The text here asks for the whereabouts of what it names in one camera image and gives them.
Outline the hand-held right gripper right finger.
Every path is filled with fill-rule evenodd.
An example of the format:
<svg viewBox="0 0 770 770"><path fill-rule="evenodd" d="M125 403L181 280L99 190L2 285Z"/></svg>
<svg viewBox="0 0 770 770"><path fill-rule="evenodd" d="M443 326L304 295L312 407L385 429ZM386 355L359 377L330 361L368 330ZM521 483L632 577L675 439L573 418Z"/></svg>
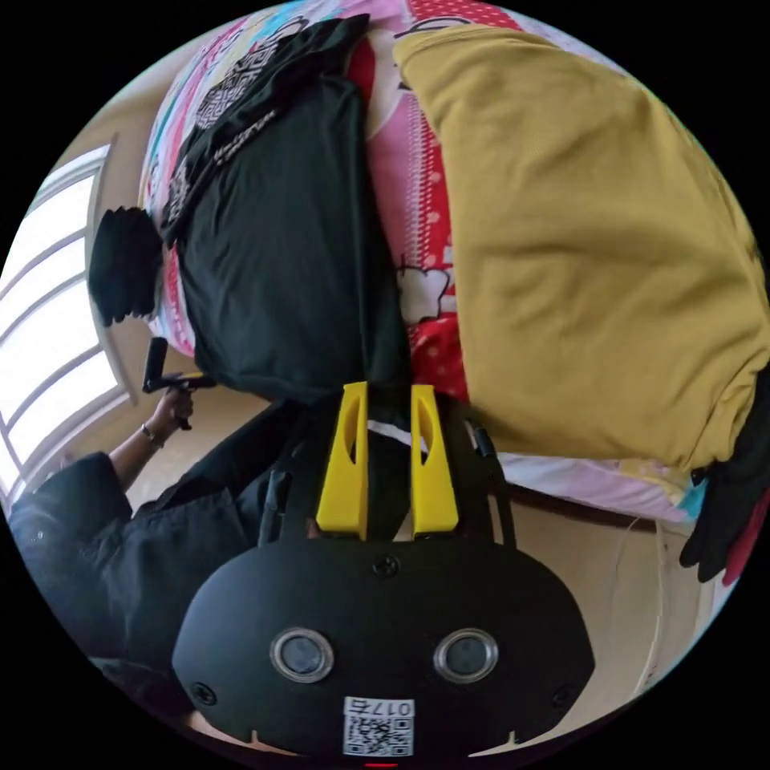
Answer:
<svg viewBox="0 0 770 770"><path fill-rule="evenodd" d="M453 533L460 521L434 389L411 388L411 515L415 539Z"/></svg>

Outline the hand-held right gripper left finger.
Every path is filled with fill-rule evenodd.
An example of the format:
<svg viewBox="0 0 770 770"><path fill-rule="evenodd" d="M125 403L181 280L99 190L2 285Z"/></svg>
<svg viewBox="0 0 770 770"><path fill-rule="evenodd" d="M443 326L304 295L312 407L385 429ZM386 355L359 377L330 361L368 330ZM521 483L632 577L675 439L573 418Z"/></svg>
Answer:
<svg viewBox="0 0 770 770"><path fill-rule="evenodd" d="M334 536L367 538L368 518L368 386L343 388L316 521Z"/></svg>

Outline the person's left hand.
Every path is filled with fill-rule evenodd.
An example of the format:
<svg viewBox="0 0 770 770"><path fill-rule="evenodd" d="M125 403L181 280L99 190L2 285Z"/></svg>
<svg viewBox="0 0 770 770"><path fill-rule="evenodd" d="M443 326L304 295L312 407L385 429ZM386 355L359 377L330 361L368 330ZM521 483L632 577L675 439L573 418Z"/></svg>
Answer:
<svg viewBox="0 0 770 770"><path fill-rule="evenodd" d="M193 398L189 391L169 388L161 397L152 417L148 420L149 430L157 436L168 438L193 414Z"/></svg>

